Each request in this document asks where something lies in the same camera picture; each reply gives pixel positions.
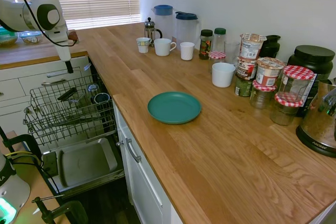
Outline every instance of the wire rack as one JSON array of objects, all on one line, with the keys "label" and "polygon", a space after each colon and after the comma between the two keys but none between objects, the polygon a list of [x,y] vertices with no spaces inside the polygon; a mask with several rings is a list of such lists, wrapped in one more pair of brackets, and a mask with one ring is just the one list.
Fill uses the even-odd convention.
[{"label": "wire rack", "polygon": [[[69,90],[74,91],[72,95],[59,100]],[[112,100],[95,101],[99,93],[108,94],[97,74],[32,89],[24,118],[28,133],[39,145],[44,145],[75,136],[90,139],[115,131]]]}]

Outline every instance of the green light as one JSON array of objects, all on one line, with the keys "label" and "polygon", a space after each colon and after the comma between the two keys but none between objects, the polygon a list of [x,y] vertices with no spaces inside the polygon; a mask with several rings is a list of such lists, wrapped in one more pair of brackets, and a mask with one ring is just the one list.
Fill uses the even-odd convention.
[{"label": "green light", "polygon": [[4,224],[10,223],[15,215],[16,215],[16,209],[12,207],[4,198],[0,198],[0,221],[6,220]]}]

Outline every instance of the red gingham lid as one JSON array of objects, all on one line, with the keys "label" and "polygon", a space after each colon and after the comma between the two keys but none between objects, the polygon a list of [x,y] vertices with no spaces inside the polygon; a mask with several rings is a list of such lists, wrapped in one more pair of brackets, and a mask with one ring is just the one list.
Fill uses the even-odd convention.
[{"label": "red gingham lid", "polygon": [[301,105],[303,105],[303,100],[301,99],[299,102],[296,102],[295,101],[296,96],[293,95],[292,93],[287,92],[276,93],[274,99],[281,105],[287,107],[300,107]]},{"label": "red gingham lid", "polygon": [[212,59],[219,60],[219,59],[224,59],[226,57],[226,54],[224,52],[213,51],[213,52],[210,52],[209,57]]},{"label": "red gingham lid", "polygon": [[260,90],[260,91],[275,91],[277,89],[277,86],[274,85],[274,86],[262,86],[261,84],[259,84],[257,82],[257,80],[254,80],[252,82],[253,84],[253,87],[255,87],[257,90]]},{"label": "red gingham lid", "polygon": [[311,80],[314,72],[301,66],[286,66],[283,69],[285,75],[297,80]]}]

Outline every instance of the bowl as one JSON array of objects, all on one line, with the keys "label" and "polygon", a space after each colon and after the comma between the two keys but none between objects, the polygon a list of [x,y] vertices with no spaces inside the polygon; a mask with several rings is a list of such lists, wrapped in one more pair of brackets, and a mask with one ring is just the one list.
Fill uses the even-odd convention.
[{"label": "bowl", "polygon": [[17,41],[17,33],[0,27],[0,47],[10,47]]}]

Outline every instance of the wooden table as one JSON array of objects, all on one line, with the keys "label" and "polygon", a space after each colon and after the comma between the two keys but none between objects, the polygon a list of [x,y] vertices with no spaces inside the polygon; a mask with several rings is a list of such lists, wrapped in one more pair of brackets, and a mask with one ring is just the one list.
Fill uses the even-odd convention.
[{"label": "wooden table", "polygon": [[[7,134],[8,138],[15,137],[16,134],[14,132],[10,132]],[[14,149],[16,151],[25,151],[21,144],[14,145]],[[2,154],[7,154],[10,151],[3,145],[2,138],[0,137],[0,151]],[[25,160],[24,158],[21,162],[31,163],[31,160],[28,158]],[[33,212],[36,210],[37,205],[32,203],[32,200],[36,197],[45,198],[50,197],[53,194],[51,193],[49,187],[45,183],[41,174],[37,170],[37,168],[31,165],[14,165],[16,169],[17,175],[27,182],[30,186],[30,195],[27,200],[27,203],[20,210],[14,224],[42,224],[44,221],[41,218],[41,212],[37,212],[33,215]],[[49,210],[53,210],[59,207],[56,199],[50,199],[44,201],[44,204]],[[55,219],[56,224],[70,224],[68,218],[65,215],[61,215]]]},{"label": "wooden table", "polygon": [[[83,45],[184,223],[307,223],[336,200],[336,159],[305,147],[295,125],[212,85],[207,61],[140,54],[143,24],[78,31]],[[165,91],[197,97],[184,125],[153,119],[147,103]]]},{"label": "wooden table", "polygon": [[[69,47],[71,57],[87,55],[81,42]],[[59,60],[55,46],[46,38],[38,44],[25,44],[18,38],[16,44],[11,47],[0,47],[0,69],[22,67],[38,63]]]}]

